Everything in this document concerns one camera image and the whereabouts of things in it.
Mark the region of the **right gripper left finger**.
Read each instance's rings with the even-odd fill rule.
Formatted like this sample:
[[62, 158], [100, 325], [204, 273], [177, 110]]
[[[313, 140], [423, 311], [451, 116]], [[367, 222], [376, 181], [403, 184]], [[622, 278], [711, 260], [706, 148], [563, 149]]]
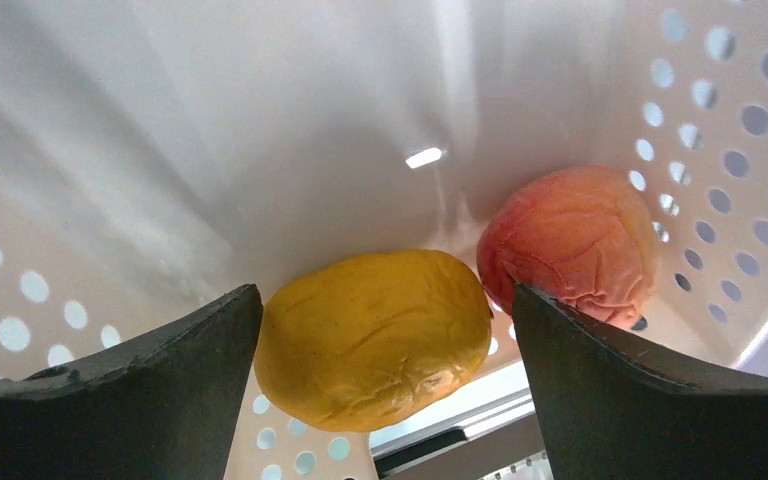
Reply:
[[252, 284], [98, 353], [0, 380], [0, 479], [220, 479], [261, 326]]

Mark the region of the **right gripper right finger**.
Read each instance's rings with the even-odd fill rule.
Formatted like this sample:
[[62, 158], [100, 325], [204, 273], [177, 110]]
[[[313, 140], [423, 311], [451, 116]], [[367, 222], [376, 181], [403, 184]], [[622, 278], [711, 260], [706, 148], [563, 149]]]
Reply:
[[768, 479], [768, 377], [517, 288], [517, 342], [558, 479]]

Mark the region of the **yellow mango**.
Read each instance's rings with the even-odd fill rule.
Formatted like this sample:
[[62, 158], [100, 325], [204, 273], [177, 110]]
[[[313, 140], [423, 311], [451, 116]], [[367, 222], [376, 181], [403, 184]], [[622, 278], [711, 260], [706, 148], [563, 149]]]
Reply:
[[368, 433], [469, 383], [492, 320], [473, 271], [446, 252], [358, 255], [271, 297], [254, 372], [268, 400], [307, 425]]

